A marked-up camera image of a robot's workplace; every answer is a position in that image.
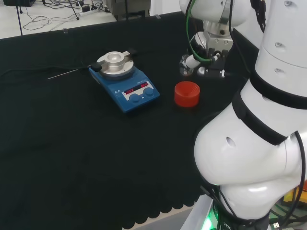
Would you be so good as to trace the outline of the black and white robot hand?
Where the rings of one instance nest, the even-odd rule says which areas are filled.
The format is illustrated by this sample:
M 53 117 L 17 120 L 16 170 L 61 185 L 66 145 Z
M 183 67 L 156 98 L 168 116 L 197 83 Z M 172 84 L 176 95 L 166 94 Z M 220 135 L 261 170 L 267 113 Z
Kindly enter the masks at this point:
M 180 61 L 183 76 L 224 78 L 226 59 L 233 41 L 229 36 L 197 32 L 190 40 L 187 54 Z

